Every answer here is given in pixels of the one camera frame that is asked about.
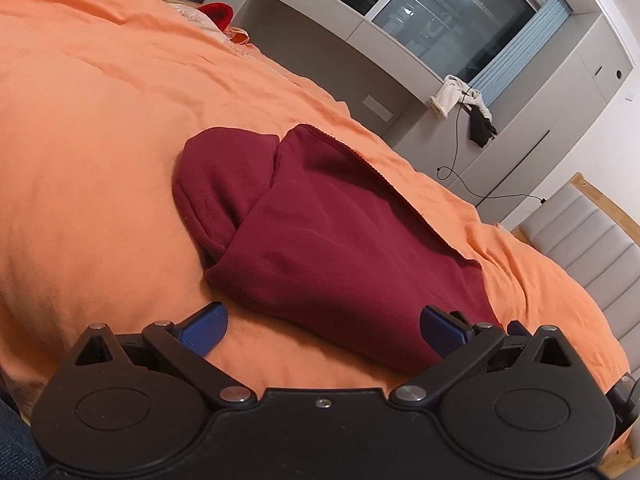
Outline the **black garment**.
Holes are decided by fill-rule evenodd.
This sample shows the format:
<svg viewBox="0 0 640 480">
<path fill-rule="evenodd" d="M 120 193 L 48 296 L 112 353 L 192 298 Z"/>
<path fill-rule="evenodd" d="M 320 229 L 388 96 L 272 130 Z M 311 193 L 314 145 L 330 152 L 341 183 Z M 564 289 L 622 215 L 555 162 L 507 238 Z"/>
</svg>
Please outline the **black garment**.
<svg viewBox="0 0 640 480">
<path fill-rule="evenodd" d="M 479 148 L 484 148 L 491 140 L 498 136 L 498 131 L 491 120 L 486 118 L 475 105 L 464 108 L 469 115 L 469 139 Z"/>
</svg>

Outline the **floral pink pillow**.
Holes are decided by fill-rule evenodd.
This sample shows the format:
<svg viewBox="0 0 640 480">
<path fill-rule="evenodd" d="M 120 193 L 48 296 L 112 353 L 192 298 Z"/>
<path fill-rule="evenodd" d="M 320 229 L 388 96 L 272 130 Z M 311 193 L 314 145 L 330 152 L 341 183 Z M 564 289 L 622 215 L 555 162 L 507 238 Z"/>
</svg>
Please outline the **floral pink pillow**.
<svg viewBox="0 0 640 480">
<path fill-rule="evenodd" d="M 244 29 L 234 27 L 231 24 L 222 32 L 205 14 L 198 10 L 199 6 L 190 6 L 190 4 L 177 1 L 169 1 L 168 4 L 201 32 L 205 32 L 207 36 L 211 36 L 222 44 L 241 47 L 246 46 L 250 41 L 250 36 Z"/>
</svg>

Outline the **right light blue curtain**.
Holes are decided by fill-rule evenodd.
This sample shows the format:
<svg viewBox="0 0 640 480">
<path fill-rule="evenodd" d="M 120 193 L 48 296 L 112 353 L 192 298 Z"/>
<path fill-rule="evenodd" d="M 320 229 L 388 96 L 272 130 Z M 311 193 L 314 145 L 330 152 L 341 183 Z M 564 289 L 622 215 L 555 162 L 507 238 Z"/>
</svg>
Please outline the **right light blue curtain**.
<svg viewBox="0 0 640 480">
<path fill-rule="evenodd" d="M 546 0 L 508 44 L 475 76 L 470 86 L 491 106 L 573 13 L 566 0 Z"/>
</svg>

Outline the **grey wall cabinet unit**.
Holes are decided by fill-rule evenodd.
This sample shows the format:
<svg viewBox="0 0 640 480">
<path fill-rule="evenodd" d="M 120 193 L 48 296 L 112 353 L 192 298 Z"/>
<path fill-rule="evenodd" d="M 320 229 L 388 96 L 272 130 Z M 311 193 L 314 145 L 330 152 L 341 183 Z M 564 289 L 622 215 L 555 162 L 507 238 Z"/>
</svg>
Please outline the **grey wall cabinet unit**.
<svg viewBox="0 0 640 480">
<path fill-rule="evenodd" d="M 486 222 L 534 204 L 540 184 L 614 98 L 634 67 L 591 0 L 573 10 L 488 106 L 498 136 L 469 139 L 459 104 L 426 101 L 447 75 L 468 85 L 546 0 L 195 0 L 232 6 L 235 25 L 292 72 L 345 102 L 410 164 L 471 203 Z M 373 96 L 394 117 L 362 104 Z"/>
</svg>

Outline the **cream white garment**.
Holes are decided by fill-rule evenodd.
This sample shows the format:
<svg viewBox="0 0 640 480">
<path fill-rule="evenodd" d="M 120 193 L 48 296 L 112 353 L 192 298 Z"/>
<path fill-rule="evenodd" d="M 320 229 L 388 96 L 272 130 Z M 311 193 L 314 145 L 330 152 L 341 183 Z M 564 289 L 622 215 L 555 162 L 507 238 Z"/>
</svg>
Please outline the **cream white garment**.
<svg viewBox="0 0 640 480">
<path fill-rule="evenodd" d="M 436 94 L 426 101 L 426 105 L 442 119 L 447 118 L 451 110 L 459 104 L 477 107 L 485 119 L 492 121 L 491 112 L 484 102 L 482 92 L 454 75 L 447 75 Z"/>
</svg>

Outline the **white wall socket plate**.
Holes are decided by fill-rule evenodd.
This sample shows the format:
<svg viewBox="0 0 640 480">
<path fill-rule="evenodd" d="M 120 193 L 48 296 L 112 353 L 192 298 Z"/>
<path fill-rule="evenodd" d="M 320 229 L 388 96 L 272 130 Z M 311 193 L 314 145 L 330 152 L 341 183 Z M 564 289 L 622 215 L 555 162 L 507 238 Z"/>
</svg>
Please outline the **white wall socket plate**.
<svg viewBox="0 0 640 480">
<path fill-rule="evenodd" d="M 381 118 L 383 122 L 389 122 L 394 117 L 394 114 L 383 104 L 378 102 L 378 100 L 373 96 L 366 96 L 362 101 L 362 104 L 376 116 Z"/>
</svg>

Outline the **grey padded headboard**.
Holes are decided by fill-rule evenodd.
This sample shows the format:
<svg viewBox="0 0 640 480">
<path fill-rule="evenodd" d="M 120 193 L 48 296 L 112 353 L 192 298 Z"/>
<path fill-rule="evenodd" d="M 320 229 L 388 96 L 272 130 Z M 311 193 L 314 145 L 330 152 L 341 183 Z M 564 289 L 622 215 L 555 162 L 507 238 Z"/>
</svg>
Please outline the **grey padded headboard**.
<svg viewBox="0 0 640 480">
<path fill-rule="evenodd" d="M 598 304 L 639 376 L 639 225 L 574 174 L 512 234 L 558 264 Z"/>
</svg>

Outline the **orange bed sheet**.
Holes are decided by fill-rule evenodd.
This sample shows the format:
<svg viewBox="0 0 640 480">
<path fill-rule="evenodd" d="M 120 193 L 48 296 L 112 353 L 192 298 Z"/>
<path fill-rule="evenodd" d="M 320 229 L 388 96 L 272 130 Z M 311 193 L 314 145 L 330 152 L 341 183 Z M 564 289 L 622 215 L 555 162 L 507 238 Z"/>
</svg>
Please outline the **orange bed sheet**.
<svg viewBox="0 0 640 480">
<path fill-rule="evenodd" d="M 1 0 L 1 382 L 24 414 L 89 324 L 137 333 L 213 299 L 171 196 L 186 141 L 298 124 L 353 148 L 476 260 L 500 322 L 559 326 L 603 389 L 626 373 L 585 289 L 311 82 L 162 0 Z"/>
</svg>

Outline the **bright red cloth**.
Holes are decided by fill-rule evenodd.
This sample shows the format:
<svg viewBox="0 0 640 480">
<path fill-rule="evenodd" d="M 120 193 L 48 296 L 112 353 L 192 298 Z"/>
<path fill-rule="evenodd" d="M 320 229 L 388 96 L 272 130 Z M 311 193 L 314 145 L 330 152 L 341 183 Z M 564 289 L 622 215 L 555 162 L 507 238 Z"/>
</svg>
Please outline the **bright red cloth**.
<svg viewBox="0 0 640 480">
<path fill-rule="evenodd" d="M 210 2 L 201 4 L 198 10 L 205 14 L 222 32 L 231 24 L 234 11 L 232 6 L 223 2 Z"/>
</svg>

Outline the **dark red knit garment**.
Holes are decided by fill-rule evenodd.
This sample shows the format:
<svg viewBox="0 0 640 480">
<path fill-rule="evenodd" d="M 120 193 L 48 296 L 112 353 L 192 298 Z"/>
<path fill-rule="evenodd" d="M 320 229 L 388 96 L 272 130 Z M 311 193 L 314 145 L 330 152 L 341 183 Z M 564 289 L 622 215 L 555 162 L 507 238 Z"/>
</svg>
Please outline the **dark red knit garment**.
<svg viewBox="0 0 640 480">
<path fill-rule="evenodd" d="M 317 128 L 203 131 L 172 195 L 214 289 L 392 370 L 437 361 L 419 328 L 427 306 L 495 321 L 480 265 Z"/>
</svg>

